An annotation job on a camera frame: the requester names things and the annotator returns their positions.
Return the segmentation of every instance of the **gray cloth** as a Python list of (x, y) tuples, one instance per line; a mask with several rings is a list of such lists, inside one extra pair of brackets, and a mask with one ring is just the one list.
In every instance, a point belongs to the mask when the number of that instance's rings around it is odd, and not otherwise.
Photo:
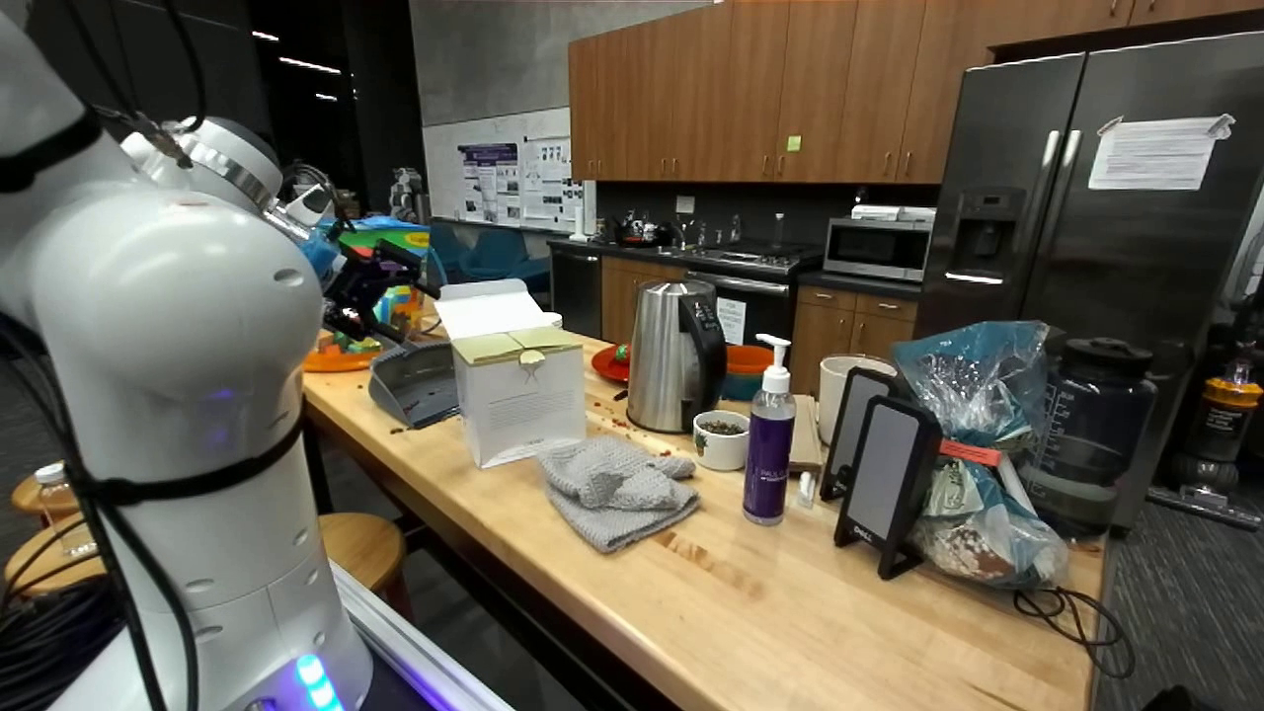
[(699, 510), (688, 459), (652, 459), (623, 439), (541, 453), (552, 510), (600, 554), (626, 550)]

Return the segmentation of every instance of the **stainless steel refrigerator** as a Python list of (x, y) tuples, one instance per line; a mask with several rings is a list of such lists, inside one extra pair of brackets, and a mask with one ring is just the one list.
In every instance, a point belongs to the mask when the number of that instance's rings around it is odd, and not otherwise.
[(1154, 353), (1128, 530), (1215, 314), (1257, 285), (1264, 31), (962, 70), (916, 331), (1047, 322)]

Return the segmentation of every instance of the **electric kettle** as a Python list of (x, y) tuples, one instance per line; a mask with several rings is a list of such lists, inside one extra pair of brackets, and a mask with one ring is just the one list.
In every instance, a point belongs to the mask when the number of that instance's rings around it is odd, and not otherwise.
[(645, 432), (688, 432), (718, 401), (722, 357), (712, 280), (648, 285), (631, 322), (626, 421)]

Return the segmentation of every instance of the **mug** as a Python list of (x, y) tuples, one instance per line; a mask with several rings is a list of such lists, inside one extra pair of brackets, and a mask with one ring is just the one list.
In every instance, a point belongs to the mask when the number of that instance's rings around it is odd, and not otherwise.
[(747, 469), (749, 415), (742, 411), (699, 411), (695, 444), (708, 469)]
[(884, 377), (897, 377), (893, 365), (884, 361), (864, 361), (864, 357), (825, 357), (820, 361), (820, 397), (817, 397), (817, 428), (820, 428), (820, 444), (834, 439), (834, 424), (835, 424), (835, 406), (841, 406), (841, 386), (843, 386), (843, 377), (854, 368), (867, 368), (867, 372), (884, 372)]

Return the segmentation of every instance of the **soap dispenser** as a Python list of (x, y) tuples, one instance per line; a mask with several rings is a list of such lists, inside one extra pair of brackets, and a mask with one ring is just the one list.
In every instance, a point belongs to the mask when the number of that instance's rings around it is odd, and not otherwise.
[(791, 439), (792, 439), (792, 401), (791, 401), (791, 372), (784, 372), (791, 342), (771, 331), (758, 331), (758, 342), (775, 347), (775, 365), (762, 372), (762, 386), (749, 406), (742, 510), (749, 523), (775, 526), (783, 523), (783, 510), (784, 510)]

